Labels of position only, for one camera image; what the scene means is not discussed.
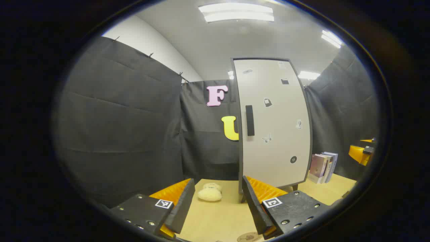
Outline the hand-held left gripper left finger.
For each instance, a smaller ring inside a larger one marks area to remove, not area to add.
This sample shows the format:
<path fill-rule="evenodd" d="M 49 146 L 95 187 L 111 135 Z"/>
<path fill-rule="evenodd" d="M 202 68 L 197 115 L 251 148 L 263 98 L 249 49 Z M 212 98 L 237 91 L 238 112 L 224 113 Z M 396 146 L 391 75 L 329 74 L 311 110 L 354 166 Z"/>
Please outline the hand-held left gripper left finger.
<path fill-rule="evenodd" d="M 109 211 L 137 230 L 175 240 L 181 233 L 194 194 L 195 181 L 189 178 L 149 196 L 135 194 Z"/>

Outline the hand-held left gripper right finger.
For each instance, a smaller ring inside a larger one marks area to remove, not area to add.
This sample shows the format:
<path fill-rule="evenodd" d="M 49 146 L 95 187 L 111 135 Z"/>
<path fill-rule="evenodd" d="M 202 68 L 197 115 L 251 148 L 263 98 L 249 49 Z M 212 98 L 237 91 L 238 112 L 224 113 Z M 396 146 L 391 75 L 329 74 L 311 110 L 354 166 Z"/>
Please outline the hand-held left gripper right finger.
<path fill-rule="evenodd" d="M 331 208 L 303 191 L 289 193 L 246 175 L 242 191 L 257 233 L 266 240 L 295 237 Z"/>

